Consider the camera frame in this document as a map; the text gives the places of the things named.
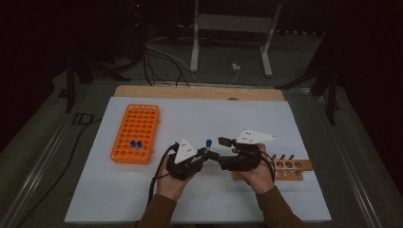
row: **white table surface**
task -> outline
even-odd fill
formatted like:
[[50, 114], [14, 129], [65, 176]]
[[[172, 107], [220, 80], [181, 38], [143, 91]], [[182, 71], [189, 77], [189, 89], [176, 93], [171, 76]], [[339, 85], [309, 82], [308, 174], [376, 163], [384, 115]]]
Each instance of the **white table surface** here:
[[[160, 123], [151, 163], [121, 164], [110, 157], [122, 117], [129, 104], [158, 105]], [[163, 152], [185, 137], [199, 149], [211, 139], [212, 151], [231, 155], [218, 144], [218, 137], [236, 139], [243, 129], [274, 134], [266, 142], [270, 155], [294, 155], [309, 159], [287, 102], [220, 101], [112, 97], [77, 184], [65, 222], [126, 222], [141, 218], [148, 187]], [[276, 181], [293, 212], [304, 221], [330, 220], [331, 216], [317, 182], [315, 171], [303, 173], [302, 181]], [[184, 189], [172, 222], [231, 223], [260, 222], [262, 213], [250, 186], [233, 181], [214, 161]]]

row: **person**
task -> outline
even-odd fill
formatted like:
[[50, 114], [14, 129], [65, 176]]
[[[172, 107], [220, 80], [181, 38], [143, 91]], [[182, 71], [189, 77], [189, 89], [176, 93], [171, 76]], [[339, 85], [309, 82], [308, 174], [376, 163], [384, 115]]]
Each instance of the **person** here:
[[[257, 144], [262, 156], [267, 159], [264, 144]], [[168, 174], [165, 159], [160, 176]], [[270, 168], [265, 162], [248, 172], [239, 172], [256, 193], [259, 209], [262, 211], [264, 223], [270, 228], [305, 227], [305, 224], [293, 214], [291, 208], [274, 185]], [[139, 221], [129, 225], [131, 228], [165, 228], [169, 227], [178, 199], [186, 184], [192, 179], [176, 180], [170, 175], [157, 180], [157, 194], [146, 207]]]

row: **hand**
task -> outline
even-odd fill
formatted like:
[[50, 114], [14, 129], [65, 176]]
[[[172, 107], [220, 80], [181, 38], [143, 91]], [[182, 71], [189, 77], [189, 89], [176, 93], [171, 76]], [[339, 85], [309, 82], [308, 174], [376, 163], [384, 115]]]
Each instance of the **hand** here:
[[[169, 156], [166, 156], [165, 160], [163, 161], [163, 165], [161, 166], [160, 173], [158, 174], [159, 177], [167, 175], [169, 172], [166, 170], [166, 163], [168, 161]], [[170, 198], [174, 201], [178, 201], [181, 197], [182, 192], [186, 184], [192, 179], [193, 177], [188, 178], [187, 180], [177, 180], [174, 179], [172, 176], [167, 175], [162, 178], [157, 179], [157, 194]]]
[[[259, 148], [260, 152], [262, 152], [262, 157], [267, 160], [268, 158], [266, 155], [266, 146], [260, 143], [256, 144], [256, 146]], [[237, 148], [234, 148], [233, 152], [238, 153], [239, 151], [237, 150]], [[237, 173], [239, 173], [251, 185], [256, 194], [265, 193], [275, 186], [273, 183], [270, 168], [264, 161], [261, 161], [258, 167], [251, 171], [239, 171]]]

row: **brown sleeve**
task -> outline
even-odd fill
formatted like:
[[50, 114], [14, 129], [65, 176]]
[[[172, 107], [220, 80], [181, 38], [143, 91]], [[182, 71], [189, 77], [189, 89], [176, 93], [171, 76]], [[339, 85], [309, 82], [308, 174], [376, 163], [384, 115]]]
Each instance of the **brown sleeve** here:
[[276, 186], [263, 194], [256, 195], [256, 198], [263, 212], [264, 223], [270, 228], [305, 227], [301, 219], [293, 214]]
[[156, 194], [145, 209], [142, 219], [127, 228], [169, 227], [176, 204], [176, 201]]

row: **dark background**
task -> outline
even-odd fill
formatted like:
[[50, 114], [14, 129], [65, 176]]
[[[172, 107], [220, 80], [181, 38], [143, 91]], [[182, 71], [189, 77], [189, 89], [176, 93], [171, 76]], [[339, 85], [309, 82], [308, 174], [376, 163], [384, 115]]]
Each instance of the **dark background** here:
[[[229, 14], [265, 16], [270, 10], [261, 9], [274, 8], [267, 1], [202, 2], [203, 11]], [[402, 4], [392, 0], [282, 2], [278, 32], [323, 36], [309, 69], [337, 63], [338, 84], [346, 89], [402, 192], [401, 161], [397, 159], [403, 116], [399, 91], [403, 76]], [[139, 55], [141, 35], [147, 34], [148, 25], [175, 38], [180, 34], [178, 24], [193, 23], [193, 4], [188, 0], [2, 1], [0, 151], [53, 91], [51, 80], [66, 70], [67, 56], [79, 52], [94, 61], [113, 64], [114, 57], [124, 55], [116, 47], [116, 35], [122, 32], [133, 35], [135, 43], [137, 39], [137, 46], [131, 45], [128, 54]], [[133, 18], [131, 12], [140, 19]], [[135, 27], [135, 34], [125, 31], [127, 27]], [[90, 83], [90, 77], [80, 78]]]

